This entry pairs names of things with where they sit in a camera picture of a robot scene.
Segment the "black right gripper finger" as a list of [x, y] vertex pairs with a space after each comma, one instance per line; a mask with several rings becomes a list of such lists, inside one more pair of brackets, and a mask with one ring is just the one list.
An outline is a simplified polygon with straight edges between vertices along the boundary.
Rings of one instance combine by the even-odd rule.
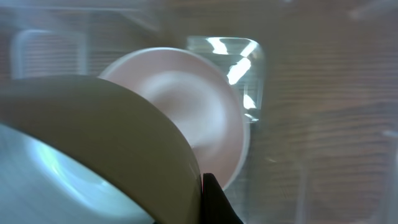
[[229, 203], [216, 177], [203, 174], [201, 194], [202, 224], [243, 224]]

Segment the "pink bowl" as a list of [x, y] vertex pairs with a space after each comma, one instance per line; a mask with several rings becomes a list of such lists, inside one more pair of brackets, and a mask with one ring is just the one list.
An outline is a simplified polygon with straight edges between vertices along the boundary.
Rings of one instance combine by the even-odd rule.
[[241, 97], [211, 61], [171, 47], [122, 56], [99, 75], [137, 93], [183, 134], [201, 173], [212, 173], [222, 189], [237, 178], [248, 154], [250, 127]]

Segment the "grey green bowl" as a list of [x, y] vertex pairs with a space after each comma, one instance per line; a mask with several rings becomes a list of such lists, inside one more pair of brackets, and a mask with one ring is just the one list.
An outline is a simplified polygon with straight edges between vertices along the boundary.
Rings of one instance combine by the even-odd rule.
[[82, 75], [1, 83], [2, 223], [198, 223], [201, 177], [154, 105]]

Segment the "clear plastic storage bin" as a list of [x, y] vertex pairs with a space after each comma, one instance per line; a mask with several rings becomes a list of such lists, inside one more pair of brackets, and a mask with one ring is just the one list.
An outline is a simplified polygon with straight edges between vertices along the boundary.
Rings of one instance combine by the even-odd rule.
[[397, 222], [396, 1], [2, 1], [1, 79], [97, 76], [147, 47], [231, 73], [244, 223]]

